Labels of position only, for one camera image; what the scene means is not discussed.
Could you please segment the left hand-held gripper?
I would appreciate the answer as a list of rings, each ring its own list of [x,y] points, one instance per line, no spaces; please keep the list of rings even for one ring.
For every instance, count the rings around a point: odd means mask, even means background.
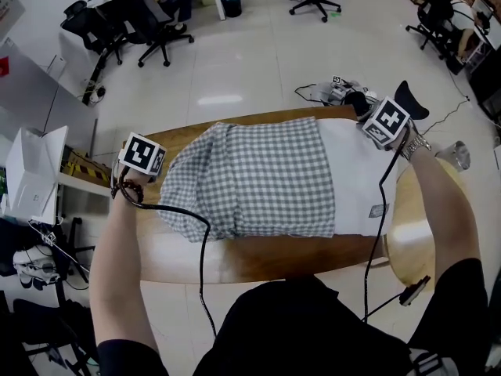
[[[128,166],[155,179],[161,173],[167,149],[145,136],[131,132],[114,163],[114,176],[119,165]]]

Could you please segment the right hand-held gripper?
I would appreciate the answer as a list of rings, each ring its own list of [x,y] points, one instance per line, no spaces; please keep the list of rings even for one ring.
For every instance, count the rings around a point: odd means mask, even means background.
[[[358,127],[377,149],[386,150],[409,124],[409,119],[410,115],[405,109],[392,98],[385,97],[371,106]]]

